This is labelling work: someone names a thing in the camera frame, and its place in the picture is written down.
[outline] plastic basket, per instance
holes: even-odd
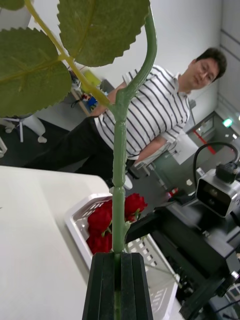
[[[110,193],[92,194],[72,207],[65,216],[66,225],[89,270],[93,254],[86,243],[89,237],[88,216],[111,198]],[[176,296],[179,276],[175,274],[149,234],[128,243],[126,251],[138,252],[143,256],[154,320],[168,320]]]

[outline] camera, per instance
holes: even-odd
[[[198,180],[196,197],[218,216],[225,218],[240,203],[240,182],[236,168],[229,170],[230,164],[209,170]]]

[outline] man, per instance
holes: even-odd
[[[222,77],[226,67],[225,56],[216,48],[207,49],[193,60],[183,74],[173,76],[167,70],[153,66],[129,105],[127,168],[151,156],[167,142],[176,140],[189,119],[188,94]],[[117,91],[128,85],[136,74],[135,70],[123,76],[123,83],[108,95],[112,103]],[[76,172],[110,180],[113,176],[115,119],[102,105],[98,105],[91,115],[26,167],[59,170],[88,158]]]

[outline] desk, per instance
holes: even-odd
[[[96,176],[0,166],[0,319],[80,320],[89,272],[64,222]],[[170,320],[182,319],[174,304]]]

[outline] black hair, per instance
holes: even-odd
[[[199,57],[196,58],[196,61],[202,60],[202,59],[208,59],[212,58],[217,62],[218,65],[218,75],[216,78],[213,80],[217,80],[218,78],[221,78],[226,69],[227,69],[227,59],[225,55],[217,48],[208,48],[205,52],[203,52]]]

